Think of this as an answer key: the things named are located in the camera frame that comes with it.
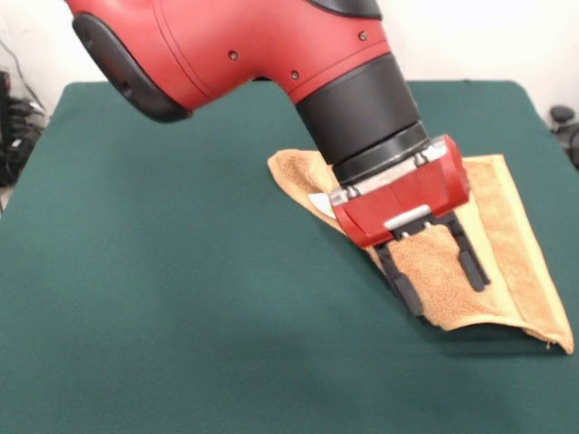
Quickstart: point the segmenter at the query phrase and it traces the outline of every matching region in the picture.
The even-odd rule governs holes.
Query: black cable
[[[33,97],[36,104],[38,104],[42,109],[44,109],[44,106],[42,102],[40,102],[38,95],[36,95],[36,93],[31,89],[31,87],[28,86],[28,83],[26,83],[26,79],[24,78],[24,74],[22,72],[22,68],[20,67],[18,57],[16,57],[16,54],[14,54],[14,52],[10,50],[10,48],[8,48],[5,42],[2,41],[2,38],[0,38],[0,46],[2,46],[2,48],[4,48],[4,50],[8,53],[8,55],[12,57],[12,59],[14,60],[14,64],[16,65],[16,71],[18,72],[18,75],[20,76],[20,80],[22,80],[24,87],[26,88],[26,90],[28,90],[28,93],[30,93],[30,95]]]

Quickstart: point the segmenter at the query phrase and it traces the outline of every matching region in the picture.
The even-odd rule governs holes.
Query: towel
[[[514,180],[501,155],[464,158],[470,201],[456,214],[470,237],[491,284],[474,291],[457,260],[458,246],[444,226],[432,226],[389,246],[398,268],[412,281],[434,326],[451,331],[476,324],[519,327],[547,346],[574,352],[574,337],[543,253],[527,219]],[[328,225],[310,194],[339,187],[317,151],[287,149],[268,160],[280,189]],[[382,270],[375,249],[366,250]]]

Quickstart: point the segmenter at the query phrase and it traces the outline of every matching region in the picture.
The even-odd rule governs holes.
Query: green felt surface
[[[506,156],[577,327],[579,177],[526,93],[412,89],[432,135]],[[0,220],[0,432],[577,432],[576,356],[408,316],[272,181],[288,147],[270,83],[172,126],[70,86]]]

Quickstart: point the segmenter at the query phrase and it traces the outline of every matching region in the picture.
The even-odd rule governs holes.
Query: white wall
[[[579,111],[579,0],[379,0],[411,79],[515,80]]]
[[[516,80],[542,116],[556,103],[579,111],[579,0],[379,1],[407,79]],[[103,80],[62,0],[0,0],[0,36],[48,109],[67,83]]]

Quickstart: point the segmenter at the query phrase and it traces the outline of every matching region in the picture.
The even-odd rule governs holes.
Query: white label
[[[318,211],[332,220],[336,219],[329,196],[325,193],[315,193],[309,195],[309,201],[313,203]]]

